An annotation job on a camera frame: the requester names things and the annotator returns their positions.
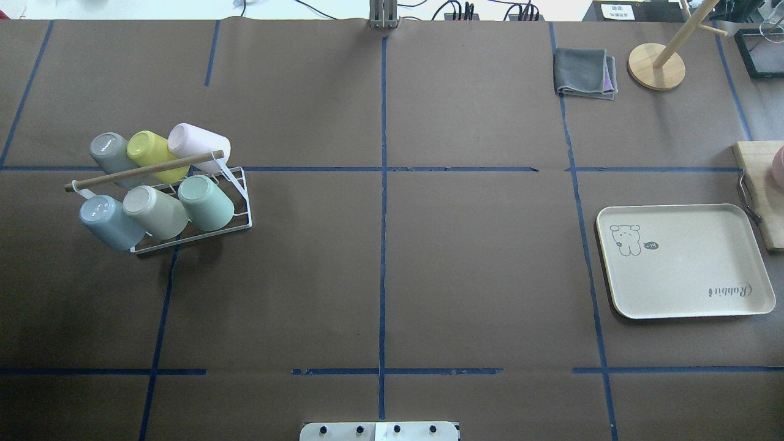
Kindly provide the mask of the pink cup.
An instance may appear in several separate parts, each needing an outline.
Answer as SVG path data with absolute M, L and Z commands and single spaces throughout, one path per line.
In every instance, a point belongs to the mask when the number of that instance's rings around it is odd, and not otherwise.
M 232 153 L 232 144 L 227 137 L 184 122 L 171 129 L 167 145 L 168 150 L 178 158 L 221 150 L 224 152 L 224 158 L 219 159 L 218 162 L 223 165 L 226 165 Z

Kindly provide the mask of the grey cup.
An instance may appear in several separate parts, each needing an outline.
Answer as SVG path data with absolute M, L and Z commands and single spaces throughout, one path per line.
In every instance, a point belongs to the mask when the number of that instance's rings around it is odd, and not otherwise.
M 140 166 L 128 156 L 128 140 L 117 133 L 96 136 L 89 146 L 92 158 L 106 174 L 134 170 Z

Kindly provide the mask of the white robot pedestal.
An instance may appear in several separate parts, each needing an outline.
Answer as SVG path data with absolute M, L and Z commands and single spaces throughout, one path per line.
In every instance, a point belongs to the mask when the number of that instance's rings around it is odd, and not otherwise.
M 305 424 L 300 440 L 459 440 L 459 425 L 450 421 L 314 422 Z

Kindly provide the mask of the black metal tray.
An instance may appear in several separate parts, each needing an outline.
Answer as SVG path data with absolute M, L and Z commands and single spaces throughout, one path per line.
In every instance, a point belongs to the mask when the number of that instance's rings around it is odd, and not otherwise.
M 783 78 L 783 42 L 765 39 L 756 28 L 739 29 L 734 41 L 750 78 Z

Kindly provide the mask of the yellow cup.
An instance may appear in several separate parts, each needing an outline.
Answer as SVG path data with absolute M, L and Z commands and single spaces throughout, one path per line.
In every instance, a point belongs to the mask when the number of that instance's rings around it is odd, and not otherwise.
M 168 143 L 164 137 L 148 130 L 140 131 L 130 138 L 127 143 L 127 156 L 140 167 L 150 167 L 178 159 L 168 150 Z M 190 165 L 171 168 L 153 175 L 162 183 L 173 184 L 187 176 L 189 168 Z

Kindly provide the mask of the wooden mug tree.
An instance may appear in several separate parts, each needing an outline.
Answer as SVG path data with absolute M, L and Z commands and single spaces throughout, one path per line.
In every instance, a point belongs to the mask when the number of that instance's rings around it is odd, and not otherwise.
M 677 50 L 697 29 L 726 37 L 728 32 L 703 24 L 717 1 L 703 1 L 695 12 L 689 12 L 688 3 L 681 1 L 688 20 L 669 40 L 667 45 L 644 43 L 634 48 L 627 59 L 627 72 L 641 86 L 655 91 L 669 91 L 684 80 L 685 65 Z

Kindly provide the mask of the pink ice bowl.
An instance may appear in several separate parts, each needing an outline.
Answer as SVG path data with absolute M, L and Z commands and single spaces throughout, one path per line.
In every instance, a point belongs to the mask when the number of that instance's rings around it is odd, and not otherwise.
M 783 161 L 784 146 L 776 151 L 772 159 L 772 177 L 775 183 L 780 188 L 784 188 L 784 161 Z

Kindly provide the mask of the grey folded cloth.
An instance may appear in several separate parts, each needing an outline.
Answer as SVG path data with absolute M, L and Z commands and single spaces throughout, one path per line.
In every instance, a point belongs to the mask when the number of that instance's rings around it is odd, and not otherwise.
M 614 100 L 619 92 L 616 59 L 602 48 L 556 48 L 552 75 L 563 95 Z

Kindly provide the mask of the beige cup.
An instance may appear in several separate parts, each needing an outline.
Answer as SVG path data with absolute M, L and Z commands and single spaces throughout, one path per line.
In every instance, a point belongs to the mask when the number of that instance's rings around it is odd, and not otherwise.
M 157 240 L 173 238 L 184 231 L 188 216 L 184 206 L 151 186 L 132 188 L 122 202 L 123 210 Z

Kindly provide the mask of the aluminium frame post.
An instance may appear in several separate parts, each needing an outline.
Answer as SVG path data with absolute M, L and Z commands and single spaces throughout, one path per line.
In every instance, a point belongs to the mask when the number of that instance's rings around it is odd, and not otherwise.
M 369 27 L 395 29 L 400 22 L 397 0 L 369 0 Z

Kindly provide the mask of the wooden cutting board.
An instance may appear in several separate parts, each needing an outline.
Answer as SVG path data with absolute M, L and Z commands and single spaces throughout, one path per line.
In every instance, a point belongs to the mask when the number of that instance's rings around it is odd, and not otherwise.
M 772 159 L 782 141 L 738 141 L 733 145 L 741 179 L 742 208 L 759 226 L 768 251 L 783 249 L 783 192 L 772 177 Z

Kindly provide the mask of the blue cup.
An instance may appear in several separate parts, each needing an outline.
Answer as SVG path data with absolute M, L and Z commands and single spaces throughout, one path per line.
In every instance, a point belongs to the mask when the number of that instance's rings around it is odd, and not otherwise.
M 146 235 L 146 230 L 108 195 L 95 195 L 79 209 L 81 223 L 110 249 L 129 251 Z

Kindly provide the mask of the beige rabbit tray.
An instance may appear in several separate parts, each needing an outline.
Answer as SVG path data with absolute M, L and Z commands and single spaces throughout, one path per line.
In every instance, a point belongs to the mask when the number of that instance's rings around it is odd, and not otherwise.
M 733 204 L 610 206 L 596 228 L 611 302 L 630 319 L 772 312 L 775 291 Z

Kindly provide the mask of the green cup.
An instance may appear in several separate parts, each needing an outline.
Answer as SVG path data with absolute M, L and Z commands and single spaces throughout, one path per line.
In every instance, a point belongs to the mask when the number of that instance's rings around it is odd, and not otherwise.
M 233 219 L 233 203 L 211 178 L 189 176 L 178 187 L 178 198 L 192 223 L 202 231 L 224 228 Z

